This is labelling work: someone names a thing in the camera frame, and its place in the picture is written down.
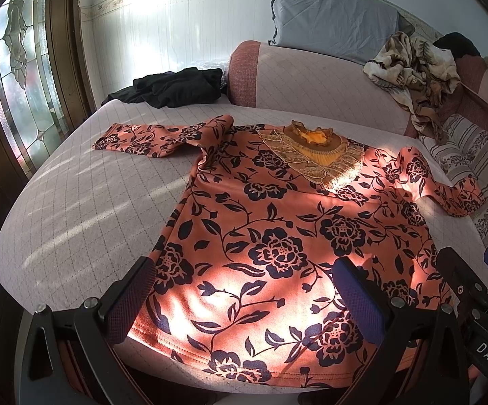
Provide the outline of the orange black floral shirt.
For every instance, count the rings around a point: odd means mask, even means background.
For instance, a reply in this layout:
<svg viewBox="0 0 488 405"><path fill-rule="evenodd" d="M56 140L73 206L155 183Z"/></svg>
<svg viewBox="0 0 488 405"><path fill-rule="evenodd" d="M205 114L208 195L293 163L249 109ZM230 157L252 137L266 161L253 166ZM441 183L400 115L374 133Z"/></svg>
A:
<svg viewBox="0 0 488 405"><path fill-rule="evenodd" d="M338 293L336 260L411 307L450 301L417 201L469 216L484 203L474 178L442 184L414 147L391 155L330 129L229 115L115 124L95 147L162 158L185 144L202 155L150 255L134 341L229 380L343 388L373 347Z"/></svg>

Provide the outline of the striped floral pillow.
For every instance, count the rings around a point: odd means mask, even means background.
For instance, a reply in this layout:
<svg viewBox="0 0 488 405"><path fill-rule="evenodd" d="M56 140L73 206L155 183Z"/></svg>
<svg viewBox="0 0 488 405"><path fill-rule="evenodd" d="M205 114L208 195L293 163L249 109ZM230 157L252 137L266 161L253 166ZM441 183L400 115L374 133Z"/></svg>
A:
<svg viewBox="0 0 488 405"><path fill-rule="evenodd" d="M478 181L486 201L471 218L488 247L488 131L459 114L448 118L443 130L447 140L442 145L428 136L420 140L451 182L456 183L469 174Z"/></svg>

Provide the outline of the pink side bolster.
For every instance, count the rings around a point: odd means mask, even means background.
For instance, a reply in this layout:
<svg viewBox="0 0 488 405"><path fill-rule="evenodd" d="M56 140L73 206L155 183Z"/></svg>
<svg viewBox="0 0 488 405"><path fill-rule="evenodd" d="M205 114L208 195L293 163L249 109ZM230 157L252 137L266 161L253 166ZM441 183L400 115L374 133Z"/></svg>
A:
<svg viewBox="0 0 488 405"><path fill-rule="evenodd" d="M488 131L488 67L481 57L464 56L456 61L461 77L456 112Z"/></svg>

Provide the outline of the brown cream patterned blanket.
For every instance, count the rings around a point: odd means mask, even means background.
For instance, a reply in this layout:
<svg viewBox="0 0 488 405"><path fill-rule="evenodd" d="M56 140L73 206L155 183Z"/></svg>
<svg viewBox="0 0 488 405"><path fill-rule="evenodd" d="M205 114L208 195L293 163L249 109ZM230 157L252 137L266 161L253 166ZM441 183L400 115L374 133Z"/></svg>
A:
<svg viewBox="0 0 488 405"><path fill-rule="evenodd" d="M455 58L420 36L392 34L364 73L409 113L417 134L446 141L439 112L461 83Z"/></svg>

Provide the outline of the black cloth on headboard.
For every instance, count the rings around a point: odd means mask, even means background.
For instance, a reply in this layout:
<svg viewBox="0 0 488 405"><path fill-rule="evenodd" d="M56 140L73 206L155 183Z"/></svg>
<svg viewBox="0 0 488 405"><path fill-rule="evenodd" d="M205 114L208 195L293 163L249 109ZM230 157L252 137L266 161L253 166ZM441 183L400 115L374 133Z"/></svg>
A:
<svg viewBox="0 0 488 405"><path fill-rule="evenodd" d="M433 42L438 49L449 50L454 59L461 59L464 56L480 57L480 52L474 43L459 32L452 32L438 38Z"/></svg>

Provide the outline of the pink bolster headrest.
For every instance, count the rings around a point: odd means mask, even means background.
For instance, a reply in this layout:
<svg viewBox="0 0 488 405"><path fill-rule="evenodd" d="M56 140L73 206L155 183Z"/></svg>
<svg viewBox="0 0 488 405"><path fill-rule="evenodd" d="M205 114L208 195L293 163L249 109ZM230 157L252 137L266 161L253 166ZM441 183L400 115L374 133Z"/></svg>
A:
<svg viewBox="0 0 488 405"><path fill-rule="evenodd" d="M227 82L228 98L239 106L417 136L410 114L348 60L246 40L230 57Z"/></svg>

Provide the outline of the black garment on bed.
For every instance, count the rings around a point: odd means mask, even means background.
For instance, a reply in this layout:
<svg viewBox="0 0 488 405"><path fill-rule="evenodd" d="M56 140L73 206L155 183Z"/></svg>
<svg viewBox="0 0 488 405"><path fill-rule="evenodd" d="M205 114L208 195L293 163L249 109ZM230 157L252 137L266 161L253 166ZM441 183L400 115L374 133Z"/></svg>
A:
<svg viewBox="0 0 488 405"><path fill-rule="evenodd" d="M213 103L222 94L222 78L223 71L220 68L199 70L191 67L177 72L151 74L135 79L128 87L109 93L101 105L119 100L122 103L147 103L160 109Z"/></svg>

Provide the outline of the stained glass window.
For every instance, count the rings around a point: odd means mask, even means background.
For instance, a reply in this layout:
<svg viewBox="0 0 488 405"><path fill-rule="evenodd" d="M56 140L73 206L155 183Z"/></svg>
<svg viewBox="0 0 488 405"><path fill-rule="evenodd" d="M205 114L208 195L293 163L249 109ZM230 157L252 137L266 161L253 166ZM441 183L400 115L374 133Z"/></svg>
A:
<svg viewBox="0 0 488 405"><path fill-rule="evenodd" d="M0 7L0 125L28 178L69 134L49 57L45 0Z"/></svg>

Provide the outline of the grey pillow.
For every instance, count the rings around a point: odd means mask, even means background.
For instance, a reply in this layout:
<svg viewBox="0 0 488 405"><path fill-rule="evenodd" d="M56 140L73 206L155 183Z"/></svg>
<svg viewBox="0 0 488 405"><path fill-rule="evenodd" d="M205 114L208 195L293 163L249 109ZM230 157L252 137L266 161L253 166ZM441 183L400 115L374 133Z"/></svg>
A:
<svg viewBox="0 0 488 405"><path fill-rule="evenodd" d="M415 27L380 0L271 0L271 46L299 49L364 65L387 39Z"/></svg>

